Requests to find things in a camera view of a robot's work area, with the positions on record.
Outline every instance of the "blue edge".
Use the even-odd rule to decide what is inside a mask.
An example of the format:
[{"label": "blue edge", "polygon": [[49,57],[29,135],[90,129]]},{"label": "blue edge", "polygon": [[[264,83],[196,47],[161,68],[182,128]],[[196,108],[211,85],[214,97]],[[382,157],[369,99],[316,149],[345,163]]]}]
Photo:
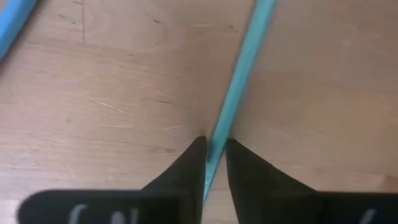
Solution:
[{"label": "blue edge", "polygon": [[239,102],[245,91],[249,75],[256,63],[264,36],[267,33],[274,6],[275,0],[257,0],[248,31],[243,40],[238,62],[235,65],[235,71],[229,84],[220,118],[218,119],[214,134],[210,139],[210,153],[206,162],[203,203],[207,200],[218,164],[224,152],[224,146],[228,140],[229,131],[232,128],[238,110]]},{"label": "blue edge", "polygon": [[0,60],[7,55],[37,0],[8,0],[0,15]]}]

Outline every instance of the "wooden table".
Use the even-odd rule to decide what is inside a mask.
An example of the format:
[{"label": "wooden table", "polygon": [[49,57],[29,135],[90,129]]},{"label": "wooden table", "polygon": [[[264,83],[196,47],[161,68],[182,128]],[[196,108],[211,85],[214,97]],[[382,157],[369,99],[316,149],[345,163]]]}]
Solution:
[{"label": "wooden table", "polygon": [[[1,223],[38,190],[138,189],[210,136],[252,6],[43,1],[1,65]],[[396,191],[397,8],[279,1],[233,136],[316,189]],[[224,160],[204,223],[236,223]]]}]

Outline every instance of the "blue rod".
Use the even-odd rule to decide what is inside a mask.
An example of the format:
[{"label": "blue rod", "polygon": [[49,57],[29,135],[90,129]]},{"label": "blue rod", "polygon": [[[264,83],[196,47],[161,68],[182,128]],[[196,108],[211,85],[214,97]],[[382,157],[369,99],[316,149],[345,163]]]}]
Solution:
[{"label": "blue rod", "polygon": [[8,0],[0,15],[0,60],[10,49],[37,0]]},{"label": "blue rod", "polygon": [[243,96],[249,75],[256,63],[261,50],[268,24],[272,17],[275,0],[257,0],[256,8],[249,23],[248,32],[243,40],[241,53],[235,65],[235,71],[226,94],[220,118],[217,122],[213,137],[210,139],[210,155],[206,163],[206,180],[203,202],[206,202],[208,193],[216,175],[218,164],[228,140],[229,131]]}]

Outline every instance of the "black object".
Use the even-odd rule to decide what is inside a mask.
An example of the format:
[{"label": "black object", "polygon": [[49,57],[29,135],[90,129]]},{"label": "black object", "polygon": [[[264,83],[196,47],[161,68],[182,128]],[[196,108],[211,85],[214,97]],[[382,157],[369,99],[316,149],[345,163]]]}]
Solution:
[{"label": "black object", "polygon": [[[398,195],[317,192],[236,140],[226,145],[240,224],[398,223]],[[21,205],[20,224],[199,224],[206,138],[199,137],[142,190],[54,190]]]}]

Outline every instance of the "light brown surface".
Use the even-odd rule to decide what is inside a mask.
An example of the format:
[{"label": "light brown surface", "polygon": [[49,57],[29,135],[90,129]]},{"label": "light brown surface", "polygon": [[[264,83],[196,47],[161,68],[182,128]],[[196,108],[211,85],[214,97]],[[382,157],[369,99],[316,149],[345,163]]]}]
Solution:
[{"label": "light brown surface", "polygon": [[[48,0],[0,77],[0,220],[134,189],[210,135],[251,1]],[[321,190],[397,191],[397,3],[279,1],[233,135]],[[221,163],[204,223],[236,223]]]},{"label": "light brown surface", "polygon": [[139,189],[209,136],[250,7],[43,1],[1,69],[0,222],[38,190]]}]

